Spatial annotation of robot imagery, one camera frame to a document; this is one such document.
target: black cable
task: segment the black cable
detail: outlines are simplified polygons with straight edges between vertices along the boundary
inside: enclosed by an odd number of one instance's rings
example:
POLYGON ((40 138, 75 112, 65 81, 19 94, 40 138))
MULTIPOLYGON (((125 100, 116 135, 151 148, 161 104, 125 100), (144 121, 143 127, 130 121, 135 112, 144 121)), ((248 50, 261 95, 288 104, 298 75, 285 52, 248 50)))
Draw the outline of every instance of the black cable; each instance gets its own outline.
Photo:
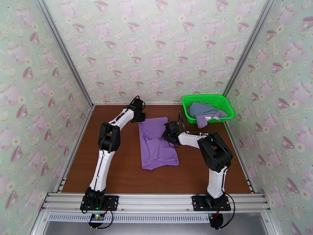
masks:
POLYGON ((219 229, 222 229, 224 227, 226 227, 228 224, 230 224, 230 222, 233 220, 234 216, 235 216, 235 210, 236 210, 236 207, 235 207, 235 201, 234 199, 228 194, 228 193, 225 193, 225 195, 228 195, 231 199, 232 199, 232 202, 234 204, 234 211, 232 213, 232 217, 230 218, 230 220, 228 220, 227 223, 225 223, 223 226, 221 226, 219 229))
POLYGON ((112 219, 111 219, 110 224, 108 226, 106 226, 106 227, 97 228, 97 229, 106 229, 106 228, 108 228, 108 227, 110 227, 112 225, 112 223, 113 223, 113 212, 112 212, 112 210, 110 210, 110 212, 111 212, 111 215, 112 215, 112 219))

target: wooden floor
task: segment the wooden floor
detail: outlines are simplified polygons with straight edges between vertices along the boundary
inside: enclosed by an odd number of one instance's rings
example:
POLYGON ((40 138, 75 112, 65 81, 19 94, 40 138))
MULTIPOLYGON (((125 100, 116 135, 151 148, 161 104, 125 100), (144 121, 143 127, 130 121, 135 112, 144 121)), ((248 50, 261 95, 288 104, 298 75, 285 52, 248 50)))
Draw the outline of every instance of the wooden floor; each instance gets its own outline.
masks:
MULTIPOLYGON (((96 106, 92 114, 62 192, 84 193, 93 178, 98 159, 100 125, 115 118, 124 106, 96 106)), ((147 105, 147 118, 168 117, 176 121, 180 105, 147 105)), ((191 132, 217 131, 234 154, 227 172, 227 193, 250 193, 238 158, 223 123, 210 123, 198 129, 184 118, 191 132)), ((138 123, 128 123, 121 131, 121 146, 116 151, 107 178, 107 193, 205 193, 209 172, 199 149, 181 146, 176 149, 179 165, 162 166, 152 171, 141 168, 138 123)))

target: green plastic basket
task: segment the green plastic basket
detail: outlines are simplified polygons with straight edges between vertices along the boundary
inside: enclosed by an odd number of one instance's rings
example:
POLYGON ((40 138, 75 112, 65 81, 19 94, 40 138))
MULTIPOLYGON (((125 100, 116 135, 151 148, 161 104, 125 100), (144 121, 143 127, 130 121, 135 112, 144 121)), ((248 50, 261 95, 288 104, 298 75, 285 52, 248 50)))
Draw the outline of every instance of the green plastic basket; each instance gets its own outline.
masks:
POLYGON ((221 123, 235 116, 235 112, 232 109, 232 106, 228 102, 227 98, 225 98, 223 95, 220 95, 220 94, 185 95, 183 96, 182 101, 183 101, 183 110, 185 111, 185 115, 189 123, 197 123, 197 119, 190 117, 188 115, 187 107, 190 106, 193 102, 199 102, 199 101, 211 104, 213 107, 223 110, 228 115, 228 117, 221 117, 221 121, 218 121, 216 119, 211 119, 209 123, 221 123))

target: mounting plate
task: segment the mounting plate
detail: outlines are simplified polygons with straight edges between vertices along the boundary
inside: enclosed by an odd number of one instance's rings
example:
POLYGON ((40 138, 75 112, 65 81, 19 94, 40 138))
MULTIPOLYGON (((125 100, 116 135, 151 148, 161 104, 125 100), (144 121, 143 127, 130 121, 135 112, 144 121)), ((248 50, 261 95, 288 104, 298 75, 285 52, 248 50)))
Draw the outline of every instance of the mounting plate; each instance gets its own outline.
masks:
POLYGON ((104 196, 104 205, 105 206, 103 205, 99 208, 93 208, 92 206, 88 207, 83 201, 81 202, 81 207, 80 207, 80 210, 82 210, 82 211, 90 211, 90 210, 116 211, 117 205, 119 204, 119 196, 117 196, 117 195, 105 195, 104 196))
POLYGON ((230 204, 228 201, 228 197, 224 196, 220 201, 219 207, 215 207, 213 209, 209 209, 209 206, 206 201, 205 195, 195 195, 191 196, 192 206, 194 211, 230 211, 230 204))

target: teacup pattern wallpaper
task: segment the teacup pattern wallpaper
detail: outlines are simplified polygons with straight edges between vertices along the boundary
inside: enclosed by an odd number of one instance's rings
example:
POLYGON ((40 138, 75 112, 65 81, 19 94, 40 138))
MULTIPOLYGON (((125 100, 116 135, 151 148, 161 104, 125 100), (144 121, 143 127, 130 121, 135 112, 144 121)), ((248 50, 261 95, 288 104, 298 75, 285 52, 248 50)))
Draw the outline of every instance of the teacup pattern wallpaper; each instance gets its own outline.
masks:
POLYGON ((32 0, 0 0, 0 234, 28 234, 89 106, 32 0))
POLYGON ((279 0, 228 99, 233 138, 284 234, 313 234, 313 0, 279 0))
POLYGON ((266 0, 45 0, 95 104, 223 93, 266 0))

